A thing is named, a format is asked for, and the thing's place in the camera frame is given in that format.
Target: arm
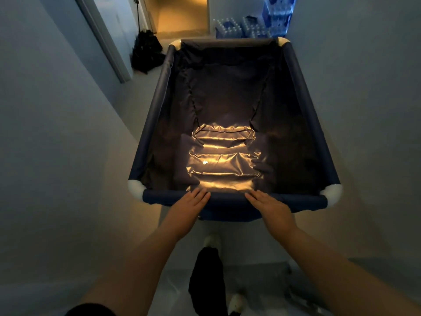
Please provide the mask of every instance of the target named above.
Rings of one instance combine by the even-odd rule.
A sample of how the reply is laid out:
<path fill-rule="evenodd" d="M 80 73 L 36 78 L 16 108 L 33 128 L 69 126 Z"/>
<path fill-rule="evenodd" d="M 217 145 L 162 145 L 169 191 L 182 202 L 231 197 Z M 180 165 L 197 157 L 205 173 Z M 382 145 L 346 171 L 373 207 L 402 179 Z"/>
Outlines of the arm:
<path fill-rule="evenodd" d="M 177 241 L 191 230 L 210 196 L 198 188 L 185 194 L 170 208 L 161 226 L 140 243 L 123 266 L 104 276 L 82 303 L 102 304 L 118 316 L 146 316 L 168 257 Z"/>
<path fill-rule="evenodd" d="M 418 305 L 299 229 L 287 205 L 261 191 L 245 196 L 335 315 L 421 315 Z"/>

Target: forearm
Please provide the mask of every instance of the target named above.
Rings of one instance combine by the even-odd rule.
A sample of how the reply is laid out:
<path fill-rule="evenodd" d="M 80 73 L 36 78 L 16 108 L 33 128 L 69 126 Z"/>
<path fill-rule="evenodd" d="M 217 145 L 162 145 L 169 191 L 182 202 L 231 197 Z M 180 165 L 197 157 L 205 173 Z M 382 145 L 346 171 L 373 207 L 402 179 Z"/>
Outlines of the forearm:
<path fill-rule="evenodd" d="M 281 244 L 335 315 L 421 314 L 415 303 L 302 230 L 296 228 Z"/>
<path fill-rule="evenodd" d="M 99 303 L 117 316 L 145 316 L 176 236 L 158 228 L 129 256 L 126 263 L 107 274 L 83 298 L 83 303 Z"/>

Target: laundry cart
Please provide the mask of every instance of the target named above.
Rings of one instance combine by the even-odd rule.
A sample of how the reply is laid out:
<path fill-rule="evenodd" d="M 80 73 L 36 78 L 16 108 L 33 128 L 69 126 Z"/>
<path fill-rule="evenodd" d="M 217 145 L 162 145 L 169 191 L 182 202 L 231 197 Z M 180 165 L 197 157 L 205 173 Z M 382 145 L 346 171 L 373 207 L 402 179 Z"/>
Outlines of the laundry cart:
<path fill-rule="evenodd" d="M 203 220 L 248 222 L 264 191 L 292 210 L 334 205 L 342 187 L 291 43 L 178 40 L 162 66 L 128 187 L 173 205 L 196 187 Z"/>

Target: person's right arm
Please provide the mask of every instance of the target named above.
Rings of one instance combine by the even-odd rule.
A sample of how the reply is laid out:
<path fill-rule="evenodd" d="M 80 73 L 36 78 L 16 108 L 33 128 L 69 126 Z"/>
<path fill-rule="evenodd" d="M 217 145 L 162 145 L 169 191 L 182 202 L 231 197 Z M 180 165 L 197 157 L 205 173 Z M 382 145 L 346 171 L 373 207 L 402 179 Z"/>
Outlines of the person's right arm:
<path fill-rule="evenodd" d="M 261 191 L 245 196 L 335 315 L 421 315 L 417 304 L 299 229 L 287 205 Z"/>

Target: black sleeve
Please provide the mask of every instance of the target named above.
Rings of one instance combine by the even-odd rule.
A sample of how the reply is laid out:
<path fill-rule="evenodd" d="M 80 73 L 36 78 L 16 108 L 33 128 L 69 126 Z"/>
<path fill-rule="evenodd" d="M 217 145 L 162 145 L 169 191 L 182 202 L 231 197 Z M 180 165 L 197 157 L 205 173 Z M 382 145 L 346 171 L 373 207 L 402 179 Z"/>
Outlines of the black sleeve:
<path fill-rule="evenodd" d="M 66 316 L 116 316 L 110 309 L 101 305 L 87 303 L 78 305 L 66 313 Z"/>

